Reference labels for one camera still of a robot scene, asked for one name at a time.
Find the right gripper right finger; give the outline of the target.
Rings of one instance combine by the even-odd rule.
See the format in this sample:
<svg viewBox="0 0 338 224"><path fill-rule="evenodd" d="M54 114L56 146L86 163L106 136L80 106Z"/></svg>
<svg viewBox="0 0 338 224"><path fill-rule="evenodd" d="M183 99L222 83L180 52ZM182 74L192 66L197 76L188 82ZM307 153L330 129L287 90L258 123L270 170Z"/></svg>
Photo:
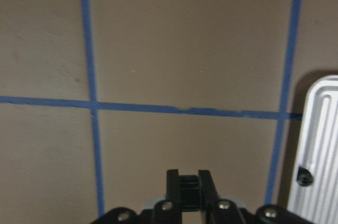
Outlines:
<svg viewBox="0 0 338 224"><path fill-rule="evenodd" d="M219 197L209 170L199 170L198 178L203 223L246 223L234 201Z"/></svg>

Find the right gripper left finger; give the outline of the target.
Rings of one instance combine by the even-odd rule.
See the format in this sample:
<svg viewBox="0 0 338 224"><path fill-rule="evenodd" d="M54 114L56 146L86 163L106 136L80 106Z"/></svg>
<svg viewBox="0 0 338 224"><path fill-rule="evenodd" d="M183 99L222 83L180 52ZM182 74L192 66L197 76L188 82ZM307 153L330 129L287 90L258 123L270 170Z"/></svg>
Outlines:
<svg viewBox="0 0 338 224"><path fill-rule="evenodd" d="M166 172L165 199L155 204L153 223L182 223L181 194L178 170Z"/></svg>

